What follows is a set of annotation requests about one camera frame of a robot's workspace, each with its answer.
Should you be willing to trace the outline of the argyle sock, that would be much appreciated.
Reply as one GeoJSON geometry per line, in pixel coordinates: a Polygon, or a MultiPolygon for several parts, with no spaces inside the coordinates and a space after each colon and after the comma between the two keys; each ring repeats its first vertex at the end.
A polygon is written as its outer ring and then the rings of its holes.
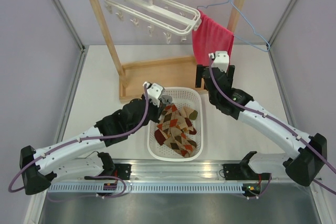
{"type": "Polygon", "coordinates": [[[176,127],[179,130],[188,127],[186,119],[181,116],[179,110],[174,103],[164,108],[161,113],[160,122],[157,125],[157,128],[164,132],[166,135],[170,134],[170,128],[173,127],[176,127]]]}
{"type": "Polygon", "coordinates": [[[191,157],[197,148],[197,143],[176,127],[170,128],[169,136],[164,144],[183,158],[191,157]]]}

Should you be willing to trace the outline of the beige striped sock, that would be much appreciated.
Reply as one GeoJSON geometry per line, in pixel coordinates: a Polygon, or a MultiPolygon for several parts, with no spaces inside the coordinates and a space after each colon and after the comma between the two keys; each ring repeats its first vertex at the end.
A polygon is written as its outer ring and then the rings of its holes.
{"type": "MultiPolygon", "coordinates": [[[[183,116],[186,119],[186,122],[188,124],[188,126],[190,126],[192,124],[193,121],[195,121],[198,117],[198,112],[188,106],[183,106],[181,109],[178,109],[181,116],[183,116]]],[[[154,137],[156,139],[156,141],[158,142],[159,145],[163,145],[164,141],[168,138],[169,135],[166,135],[164,132],[162,132],[161,130],[159,130],[157,128],[157,130],[154,132],[154,137]]]]}
{"type": "Polygon", "coordinates": [[[186,128],[186,133],[189,135],[196,135],[197,130],[194,128],[193,124],[191,124],[190,126],[186,128]]]}

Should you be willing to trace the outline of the grey sock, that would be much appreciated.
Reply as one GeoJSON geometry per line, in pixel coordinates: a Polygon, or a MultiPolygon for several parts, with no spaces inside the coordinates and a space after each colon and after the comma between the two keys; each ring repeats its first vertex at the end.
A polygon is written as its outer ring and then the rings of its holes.
{"type": "Polygon", "coordinates": [[[173,98],[170,95],[164,94],[161,96],[160,101],[164,106],[168,106],[173,103],[173,98]]]}

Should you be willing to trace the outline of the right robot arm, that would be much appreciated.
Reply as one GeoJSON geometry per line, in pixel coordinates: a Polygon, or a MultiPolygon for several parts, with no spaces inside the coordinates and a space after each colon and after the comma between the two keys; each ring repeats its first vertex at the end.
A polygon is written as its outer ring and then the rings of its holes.
{"type": "Polygon", "coordinates": [[[240,174],[247,179],[257,174],[287,176],[301,186],[310,186],[327,160],[327,139],[319,133],[312,136],[295,129],[268,113],[245,91],[233,88],[234,71],[234,66],[222,72],[198,65],[195,86],[204,86],[216,109],[256,129],[283,151],[249,152],[239,163],[240,174]]]}

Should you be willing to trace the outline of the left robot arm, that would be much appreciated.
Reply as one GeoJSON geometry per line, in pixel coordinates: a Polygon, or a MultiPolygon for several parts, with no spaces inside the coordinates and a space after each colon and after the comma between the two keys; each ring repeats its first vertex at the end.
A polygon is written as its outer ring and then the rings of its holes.
{"type": "Polygon", "coordinates": [[[114,162],[101,149],[126,140],[151,121],[158,122],[171,102],[170,96],[143,95],[69,140],[39,149],[25,146],[20,151],[21,189],[26,195],[34,195],[63,180],[114,178],[114,162]]]}

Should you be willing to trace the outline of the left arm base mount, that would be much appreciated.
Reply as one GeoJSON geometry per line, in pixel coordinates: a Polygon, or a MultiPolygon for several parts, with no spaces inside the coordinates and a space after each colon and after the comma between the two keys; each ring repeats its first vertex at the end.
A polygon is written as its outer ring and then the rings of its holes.
{"type": "Polygon", "coordinates": [[[130,164],[115,163],[110,154],[105,152],[97,152],[98,161],[102,162],[102,171],[97,175],[85,176],[85,180],[108,180],[117,178],[121,180],[129,180],[131,175],[130,164]]]}

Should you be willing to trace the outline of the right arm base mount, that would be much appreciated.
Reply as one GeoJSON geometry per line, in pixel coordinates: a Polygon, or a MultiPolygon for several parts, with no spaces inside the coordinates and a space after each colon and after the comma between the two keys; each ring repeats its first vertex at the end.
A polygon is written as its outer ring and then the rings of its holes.
{"type": "Polygon", "coordinates": [[[223,164],[224,178],[228,181],[242,180],[256,181],[255,186],[243,186],[244,193],[242,194],[247,200],[259,199],[268,188],[272,179],[271,173],[256,173],[249,166],[251,158],[257,154],[256,151],[249,152],[239,163],[223,164]]]}

